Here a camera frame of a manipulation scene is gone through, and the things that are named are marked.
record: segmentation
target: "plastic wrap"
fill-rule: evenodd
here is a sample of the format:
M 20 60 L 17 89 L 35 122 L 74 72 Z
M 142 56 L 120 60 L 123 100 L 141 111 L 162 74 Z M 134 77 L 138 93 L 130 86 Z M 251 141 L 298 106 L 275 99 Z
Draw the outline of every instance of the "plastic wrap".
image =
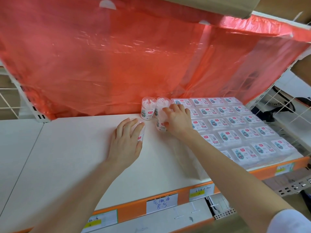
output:
M 139 113 L 145 96 L 247 103 L 311 42 L 310 31 L 254 15 L 101 1 L 1 0 L 0 58 L 50 119 Z

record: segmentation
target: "left hand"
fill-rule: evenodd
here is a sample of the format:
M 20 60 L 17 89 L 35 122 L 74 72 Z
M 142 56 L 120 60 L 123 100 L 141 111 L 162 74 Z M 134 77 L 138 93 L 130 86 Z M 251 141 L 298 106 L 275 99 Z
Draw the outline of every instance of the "left hand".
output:
M 107 161 L 113 162 L 122 171 L 134 163 L 142 150 L 142 141 L 137 140 L 145 123 L 137 125 L 132 135 L 130 134 L 131 128 L 137 122 L 138 119 L 130 121 L 130 118 L 127 118 L 112 133 Z

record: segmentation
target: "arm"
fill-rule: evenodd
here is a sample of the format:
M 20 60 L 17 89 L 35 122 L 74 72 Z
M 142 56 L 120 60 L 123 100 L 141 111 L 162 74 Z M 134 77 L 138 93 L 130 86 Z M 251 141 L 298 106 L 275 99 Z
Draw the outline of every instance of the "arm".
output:
M 108 159 L 78 183 L 58 210 L 34 227 L 31 233 L 82 231 L 111 183 L 138 158 L 142 142 L 137 142 L 137 139 L 144 123 L 137 125 L 130 136 L 131 128 L 137 121 L 128 118 L 118 125 L 112 134 Z
M 293 209 L 262 181 L 231 161 L 192 129 L 190 111 L 183 105 L 163 108 L 170 133 L 183 141 L 221 193 L 254 232 L 266 232 L 272 218 L 283 209 Z

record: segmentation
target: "white sleeve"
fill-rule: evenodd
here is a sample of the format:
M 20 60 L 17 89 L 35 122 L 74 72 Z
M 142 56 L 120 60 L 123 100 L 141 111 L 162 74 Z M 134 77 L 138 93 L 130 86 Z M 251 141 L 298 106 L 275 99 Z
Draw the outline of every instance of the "white sleeve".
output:
M 311 232 L 311 222 L 300 212 L 286 209 L 271 220 L 267 233 L 305 233 Z

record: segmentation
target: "price label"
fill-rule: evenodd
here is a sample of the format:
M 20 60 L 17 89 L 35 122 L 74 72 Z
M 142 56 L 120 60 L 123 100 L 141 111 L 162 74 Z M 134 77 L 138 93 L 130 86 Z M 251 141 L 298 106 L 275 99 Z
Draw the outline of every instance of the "price label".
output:
M 118 212 L 113 210 L 110 212 L 105 212 L 91 216 L 84 226 L 81 233 L 87 233 L 90 231 L 95 231 L 104 227 L 108 227 L 118 223 Z
M 289 163 L 289 164 L 278 166 L 276 168 L 275 176 L 281 175 L 281 174 L 286 173 L 286 172 L 293 171 L 294 165 L 295 165 L 295 163 Z
M 214 194 L 215 184 L 190 189 L 189 201 L 198 200 Z
M 146 214 L 177 206 L 178 194 L 147 201 Z

